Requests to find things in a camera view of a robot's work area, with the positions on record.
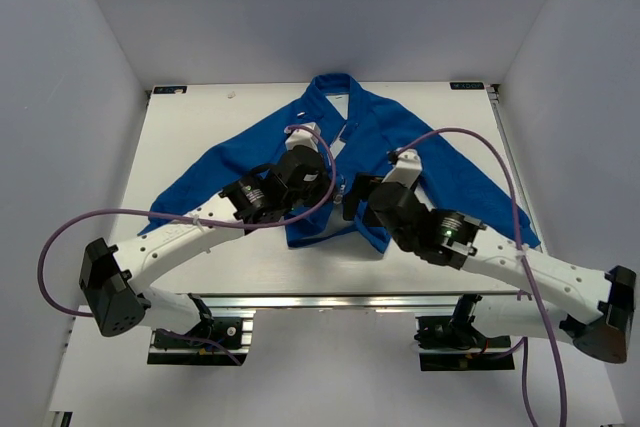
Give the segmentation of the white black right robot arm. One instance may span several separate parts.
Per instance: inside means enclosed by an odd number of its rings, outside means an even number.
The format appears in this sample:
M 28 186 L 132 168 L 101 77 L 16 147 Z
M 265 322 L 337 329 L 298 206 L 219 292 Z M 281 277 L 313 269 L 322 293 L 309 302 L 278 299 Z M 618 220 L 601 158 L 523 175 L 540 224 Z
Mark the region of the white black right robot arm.
M 554 334 L 599 361 L 626 362 L 636 307 L 633 270 L 621 265 L 592 270 L 518 246 L 471 216 L 428 208 L 413 188 L 380 176 L 357 175 L 343 204 L 345 219 L 362 210 L 365 225 L 383 228 L 402 251 L 433 265 L 499 280 L 541 303 L 527 312 L 518 301 L 500 304 L 465 294 L 448 326 L 459 343 Z

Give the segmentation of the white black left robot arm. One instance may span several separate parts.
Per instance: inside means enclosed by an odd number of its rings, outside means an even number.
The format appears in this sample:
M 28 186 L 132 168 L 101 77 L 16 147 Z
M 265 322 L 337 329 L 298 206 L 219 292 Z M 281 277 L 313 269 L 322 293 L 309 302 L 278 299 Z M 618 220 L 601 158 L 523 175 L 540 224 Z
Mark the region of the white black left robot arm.
M 253 225 L 276 223 L 294 209 L 315 205 L 330 185 L 320 153 L 298 145 L 275 164 L 264 164 L 190 211 L 188 222 L 171 222 L 136 238 L 85 248 L 79 285 L 104 337 L 137 325 L 164 329 L 188 345 L 211 334 L 213 316 L 194 294 L 154 287 L 154 282 L 193 257 L 247 235 Z

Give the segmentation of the blue zip jacket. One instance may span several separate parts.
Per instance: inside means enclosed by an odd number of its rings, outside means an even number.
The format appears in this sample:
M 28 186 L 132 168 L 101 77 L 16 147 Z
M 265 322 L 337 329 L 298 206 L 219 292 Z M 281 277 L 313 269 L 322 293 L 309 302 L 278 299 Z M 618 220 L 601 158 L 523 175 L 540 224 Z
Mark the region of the blue zip jacket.
M 348 74 L 319 75 L 305 92 L 246 130 L 211 146 L 151 204 L 154 213 L 182 215 L 194 210 L 250 169 L 276 162 L 285 151 L 285 128 L 315 122 L 336 159 L 336 189 L 347 193 L 357 173 L 387 174 L 387 154 L 430 126 L 400 103 L 365 90 Z M 482 220 L 502 235 L 520 224 L 524 243 L 540 240 L 529 217 L 489 177 L 442 137 L 420 143 L 421 188 L 437 208 Z

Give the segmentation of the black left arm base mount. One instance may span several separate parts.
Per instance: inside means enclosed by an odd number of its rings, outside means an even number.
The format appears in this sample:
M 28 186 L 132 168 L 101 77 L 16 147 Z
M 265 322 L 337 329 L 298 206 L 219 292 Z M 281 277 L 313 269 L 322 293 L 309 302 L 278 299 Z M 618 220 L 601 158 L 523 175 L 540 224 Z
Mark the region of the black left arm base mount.
M 153 332 L 147 356 L 148 365 L 231 366 L 244 364 L 250 341 L 249 318 L 242 315 L 216 315 L 199 297 L 192 297 L 200 322 L 185 334 L 167 329 Z

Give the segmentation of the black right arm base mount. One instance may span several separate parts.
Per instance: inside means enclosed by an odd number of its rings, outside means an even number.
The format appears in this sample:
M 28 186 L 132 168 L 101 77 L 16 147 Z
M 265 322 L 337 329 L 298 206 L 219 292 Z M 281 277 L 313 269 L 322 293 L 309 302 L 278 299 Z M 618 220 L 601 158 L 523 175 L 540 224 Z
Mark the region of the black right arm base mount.
M 478 294 L 462 295 L 450 314 L 419 314 L 416 333 L 422 372 L 511 371 L 511 338 L 486 337 L 473 326 Z

